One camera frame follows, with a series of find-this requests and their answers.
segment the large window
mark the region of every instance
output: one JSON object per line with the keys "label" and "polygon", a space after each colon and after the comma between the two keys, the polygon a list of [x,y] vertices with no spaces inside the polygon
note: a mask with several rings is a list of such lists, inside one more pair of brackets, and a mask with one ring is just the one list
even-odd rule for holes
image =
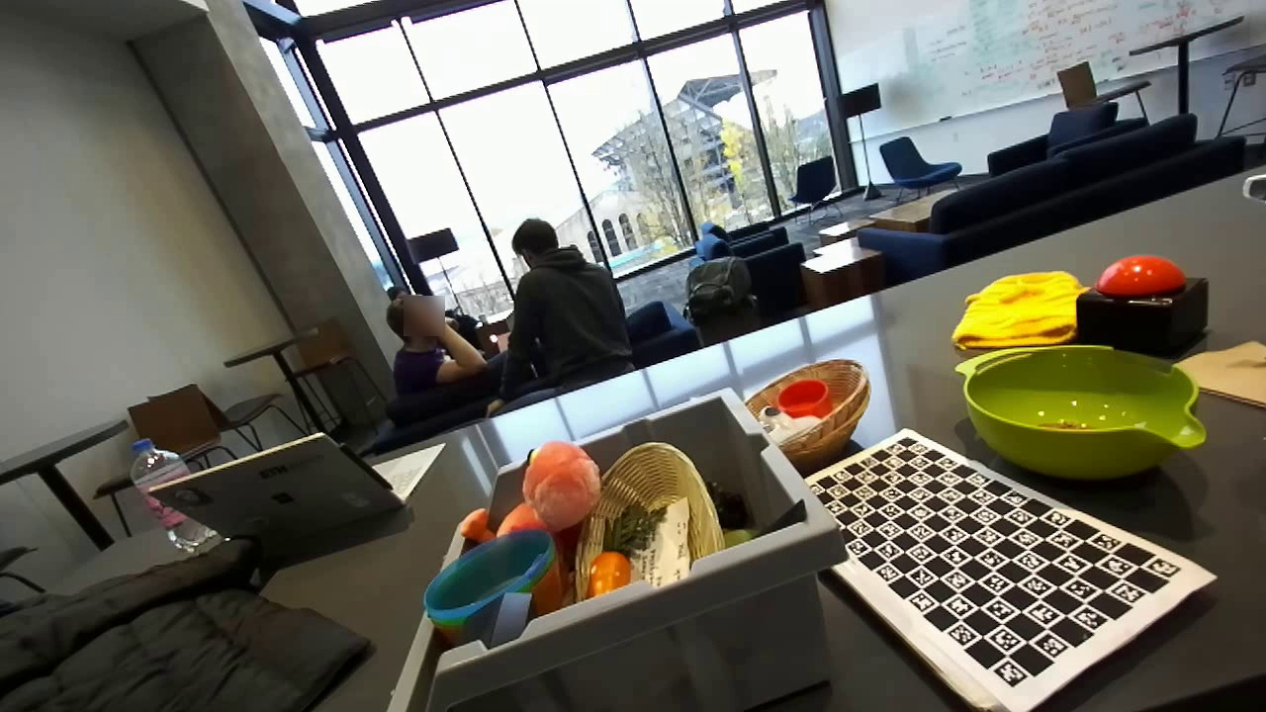
{"label": "large window", "polygon": [[[831,153],[806,0],[407,8],[298,0],[268,58],[371,265],[443,307],[509,307],[522,216],[628,277],[688,252],[700,223],[789,215],[794,167]],[[459,249],[417,265],[405,245],[443,228]]]}
{"label": "large window", "polygon": [[551,85],[612,273],[688,245],[670,137],[643,70],[626,63]]}

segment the checkered mat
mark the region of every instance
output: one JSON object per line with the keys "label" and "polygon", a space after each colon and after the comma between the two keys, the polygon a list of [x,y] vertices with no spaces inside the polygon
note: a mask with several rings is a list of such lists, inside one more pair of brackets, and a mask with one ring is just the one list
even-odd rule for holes
{"label": "checkered mat", "polygon": [[899,431],[806,477],[835,573],[972,709],[1035,709],[1213,573]]}

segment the backpack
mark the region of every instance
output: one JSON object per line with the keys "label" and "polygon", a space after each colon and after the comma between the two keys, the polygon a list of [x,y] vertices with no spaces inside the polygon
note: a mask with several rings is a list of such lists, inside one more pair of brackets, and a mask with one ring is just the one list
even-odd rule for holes
{"label": "backpack", "polygon": [[753,277],[738,256],[711,256],[684,277],[688,315],[691,320],[732,320],[753,315]]}

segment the wall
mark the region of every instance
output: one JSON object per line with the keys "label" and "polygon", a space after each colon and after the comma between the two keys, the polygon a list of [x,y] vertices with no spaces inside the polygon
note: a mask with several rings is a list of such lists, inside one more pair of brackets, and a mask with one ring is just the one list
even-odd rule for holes
{"label": "wall", "polygon": [[[0,249],[0,455],[189,381],[211,394],[276,389],[223,368],[286,320],[129,52],[9,8]],[[66,473],[90,494],[124,465],[128,436]],[[43,561],[90,548],[36,477],[0,488],[0,547],[16,542]]]}
{"label": "wall", "polygon": [[[990,150],[1043,133],[1048,120],[1065,108],[1055,85],[1055,67],[1048,67],[1048,85],[1042,85],[1042,80],[1031,80],[1027,70],[1023,85],[1017,84],[1011,91],[994,91],[990,101],[967,96],[957,108],[938,101],[938,109],[902,109],[902,108],[914,108],[910,96],[899,99],[899,91],[910,84],[907,80],[910,67],[902,67],[902,58],[894,58],[890,52],[878,52],[887,47],[878,35],[928,27],[932,17],[922,8],[928,8],[928,0],[902,0],[902,10],[890,10],[887,4],[861,4],[861,0],[827,0],[841,85],[878,80],[890,101],[887,109],[866,116],[866,158],[872,158],[874,183],[887,183],[887,171],[874,145],[894,133],[914,133],[924,158],[955,158],[955,161],[967,161],[969,172],[985,172]],[[1266,35],[1266,21],[1263,10],[1253,10],[1251,22],[1193,42],[1200,58],[1192,63],[1192,109],[1200,116],[1201,137],[1217,132],[1217,120],[1230,96],[1222,84],[1222,67],[1266,52],[1263,35]],[[1091,70],[1108,85],[1112,80],[1153,80],[1153,85],[1145,91],[1153,120],[1167,120],[1179,108],[1175,52],[1112,58],[1112,63],[1091,58]],[[1230,125],[1253,116],[1266,116],[1263,84],[1242,91],[1230,116]]]}
{"label": "wall", "polygon": [[385,325],[385,287],[257,41],[248,52],[257,56],[247,58],[241,75],[211,21],[134,41],[134,56],[273,287],[276,307],[298,333],[320,320],[347,327],[356,364],[328,370],[324,391],[356,431],[369,431],[385,418],[386,348],[397,348]]}

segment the white wall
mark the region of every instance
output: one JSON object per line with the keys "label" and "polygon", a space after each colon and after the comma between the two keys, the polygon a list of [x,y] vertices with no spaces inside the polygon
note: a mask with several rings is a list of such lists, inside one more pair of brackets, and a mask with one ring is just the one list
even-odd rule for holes
{"label": "white wall", "polygon": [[[924,22],[924,8],[932,8],[928,0],[894,0],[894,4],[866,4],[866,0],[827,0],[827,17],[831,17],[831,35],[835,35],[835,58],[840,58],[840,75],[841,85],[858,85],[858,84],[874,84],[887,91],[902,85],[902,63],[894,63],[890,56],[872,56],[882,41],[878,35],[894,35],[907,22],[922,27]],[[1192,63],[1192,109],[1200,116],[1200,133],[1209,137],[1217,132],[1222,108],[1228,108],[1228,84],[1222,84],[1222,67],[1246,56],[1263,56],[1266,47],[1259,42],[1266,30],[1266,17],[1251,17],[1251,22],[1228,30],[1228,35],[1209,35],[1193,47]],[[1175,80],[1175,52],[1160,52],[1149,58],[1133,58],[1122,75],[1133,80],[1153,80],[1153,85],[1145,91],[1149,116],[1167,120],[1179,109],[1179,80]],[[985,172],[985,158],[990,150],[1035,137],[1048,132],[1051,116],[1065,109],[1059,85],[1055,85],[1055,70],[1048,75],[1048,91],[1031,96],[1021,91],[1002,101],[967,101],[955,108],[951,120],[928,121],[928,120],[902,120],[899,109],[874,109],[866,116],[866,153],[872,153],[872,172],[874,183],[890,183],[887,167],[878,158],[878,142],[894,137],[894,133],[910,133],[922,153],[928,161],[961,161],[969,172]],[[1122,120],[1139,116],[1135,99],[1121,99]],[[1266,85],[1246,85],[1234,101],[1230,125],[1266,116]]]}
{"label": "white wall", "polygon": [[[129,52],[9,8],[0,333],[0,455],[124,418],[173,385],[276,389],[268,364],[223,360],[290,333]],[[78,492],[120,465],[128,436],[66,464]],[[87,548],[36,477],[0,488],[9,542]]]}

